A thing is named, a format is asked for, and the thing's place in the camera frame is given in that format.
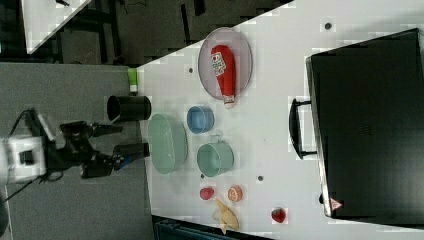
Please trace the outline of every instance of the ketchup bottle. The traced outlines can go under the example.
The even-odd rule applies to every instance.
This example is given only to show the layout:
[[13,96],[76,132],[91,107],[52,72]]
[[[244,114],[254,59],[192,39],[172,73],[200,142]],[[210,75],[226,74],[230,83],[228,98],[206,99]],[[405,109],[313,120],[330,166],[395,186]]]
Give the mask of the ketchup bottle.
[[218,80],[225,108],[234,107],[236,68],[233,52],[228,46],[217,45],[211,51],[212,66]]

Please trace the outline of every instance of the light blue bowl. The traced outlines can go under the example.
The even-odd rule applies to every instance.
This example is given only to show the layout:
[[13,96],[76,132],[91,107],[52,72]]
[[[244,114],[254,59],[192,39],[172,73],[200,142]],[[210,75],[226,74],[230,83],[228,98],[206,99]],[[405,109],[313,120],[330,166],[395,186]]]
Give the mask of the light blue bowl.
[[215,118],[210,108],[194,106],[188,110],[187,125],[194,134],[200,134],[212,129]]

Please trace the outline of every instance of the black mug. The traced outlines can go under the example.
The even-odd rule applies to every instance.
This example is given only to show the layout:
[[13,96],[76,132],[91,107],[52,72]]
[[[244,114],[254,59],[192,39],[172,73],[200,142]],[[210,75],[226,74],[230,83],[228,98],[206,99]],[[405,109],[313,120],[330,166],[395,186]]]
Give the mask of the black mug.
[[152,104],[145,96],[111,96],[107,100],[107,116],[112,122],[147,120]]

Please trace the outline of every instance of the gray floor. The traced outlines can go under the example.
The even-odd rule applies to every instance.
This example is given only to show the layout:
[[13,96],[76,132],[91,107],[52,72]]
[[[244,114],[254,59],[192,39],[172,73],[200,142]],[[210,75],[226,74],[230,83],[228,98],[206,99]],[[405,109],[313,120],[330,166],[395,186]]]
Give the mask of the gray floor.
[[[107,1],[101,1],[106,7]],[[187,11],[191,42],[202,40],[216,28],[232,27],[281,5],[276,0],[205,0],[205,13],[195,16],[193,0],[124,1],[126,7],[116,2],[118,29],[122,57],[125,64],[131,65],[146,64],[187,46],[182,4]],[[111,64],[114,57],[110,27],[106,26],[105,31]],[[77,31],[62,34],[65,63],[100,64],[97,34]]]

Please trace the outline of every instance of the teal bowl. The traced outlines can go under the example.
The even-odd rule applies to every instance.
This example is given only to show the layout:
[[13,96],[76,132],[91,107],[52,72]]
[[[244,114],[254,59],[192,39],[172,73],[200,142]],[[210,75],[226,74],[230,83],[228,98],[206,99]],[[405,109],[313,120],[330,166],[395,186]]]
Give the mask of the teal bowl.
[[233,151],[224,142],[202,145],[197,151],[197,165],[205,176],[218,176],[228,172],[233,167]]
[[182,123],[172,117],[155,114],[147,127],[150,155],[155,169],[169,174],[187,158],[187,136]]

